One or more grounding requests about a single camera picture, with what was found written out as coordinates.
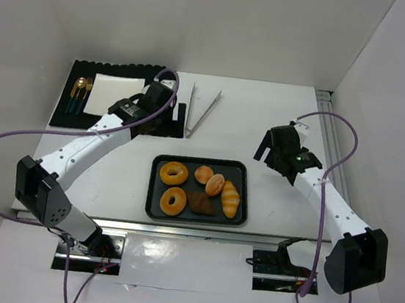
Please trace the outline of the metal tongs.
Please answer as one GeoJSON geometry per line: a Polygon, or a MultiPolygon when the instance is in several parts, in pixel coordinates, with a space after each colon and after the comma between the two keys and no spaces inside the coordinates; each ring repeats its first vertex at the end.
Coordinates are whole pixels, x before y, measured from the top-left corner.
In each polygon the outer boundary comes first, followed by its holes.
{"type": "Polygon", "coordinates": [[[202,125],[203,121],[208,117],[214,107],[218,104],[218,102],[222,98],[222,91],[220,90],[212,99],[212,101],[204,106],[203,111],[199,115],[195,115],[196,112],[195,101],[197,99],[197,85],[193,83],[190,93],[190,100],[188,109],[186,112],[186,121],[184,123],[185,127],[183,129],[184,137],[188,139],[189,137],[193,136],[197,129],[202,125]]]}

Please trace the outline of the yellow striped croissant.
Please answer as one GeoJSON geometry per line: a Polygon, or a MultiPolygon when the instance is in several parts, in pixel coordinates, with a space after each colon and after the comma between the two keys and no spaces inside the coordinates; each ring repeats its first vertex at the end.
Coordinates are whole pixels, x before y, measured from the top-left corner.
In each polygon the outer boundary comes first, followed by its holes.
{"type": "Polygon", "coordinates": [[[240,204],[240,196],[237,188],[226,180],[225,185],[221,191],[222,211],[228,219],[234,218],[238,205],[240,204]]]}

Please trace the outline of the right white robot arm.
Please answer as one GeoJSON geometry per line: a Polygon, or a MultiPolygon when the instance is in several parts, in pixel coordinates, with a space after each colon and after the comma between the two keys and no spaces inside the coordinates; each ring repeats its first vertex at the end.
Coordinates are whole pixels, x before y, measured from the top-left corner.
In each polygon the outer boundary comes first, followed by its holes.
{"type": "Polygon", "coordinates": [[[325,252],[308,240],[291,238],[278,244],[278,262],[324,274],[338,295],[382,282],[386,274],[387,236],[355,215],[325,177],[322,163],[302,146],[307,134],[307,126],[295,122],[270,128],[255,159],[287,178],[309,202],[331,238],[332,249],[325,252]]]}

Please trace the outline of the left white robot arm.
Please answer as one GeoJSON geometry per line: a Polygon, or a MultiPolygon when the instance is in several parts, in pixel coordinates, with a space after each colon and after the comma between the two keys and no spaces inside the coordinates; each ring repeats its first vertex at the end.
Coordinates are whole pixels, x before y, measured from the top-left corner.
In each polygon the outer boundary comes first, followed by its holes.
{"type": "Polygon", "coordinates": [[[94,252],[105,239],[103,231],[70,202],[66,191],[93,164],[130,142],[132,128],[154,120],[168,109],[177,90],[152,81],[146,92],[110,106],[87,135],[37,160],[23,157],[16,167],[16,199],[42,226],[69,235],[85,252],[94,252]]]}

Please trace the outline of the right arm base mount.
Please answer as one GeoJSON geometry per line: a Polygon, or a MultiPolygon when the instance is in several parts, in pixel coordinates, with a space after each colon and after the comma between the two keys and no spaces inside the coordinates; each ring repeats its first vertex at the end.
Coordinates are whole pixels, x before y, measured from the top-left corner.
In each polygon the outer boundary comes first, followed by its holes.
{"type": "Polygon", "coordinates": [[[254,249],[252,257],[245,260],[252,268],[252,289],[295,293],[307,281],[310,270],[304,266],[294,266],[288,258],[288,247],[296,242],[307,240],[290,238],[281,241],[276,250],[254,249]]]}

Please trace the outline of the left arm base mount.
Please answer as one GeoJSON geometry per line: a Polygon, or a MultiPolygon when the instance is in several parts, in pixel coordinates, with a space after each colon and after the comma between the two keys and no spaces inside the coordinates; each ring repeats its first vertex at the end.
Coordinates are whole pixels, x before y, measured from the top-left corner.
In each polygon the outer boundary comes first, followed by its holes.
{"type": "Polygon", "coordinates": [[[99,274],[118,276],[125,240],[125,233],[107,234],[107,238],[102,238],[93,251],[70,241],[69,271],[91,274],[98,270],[99,274]]]}

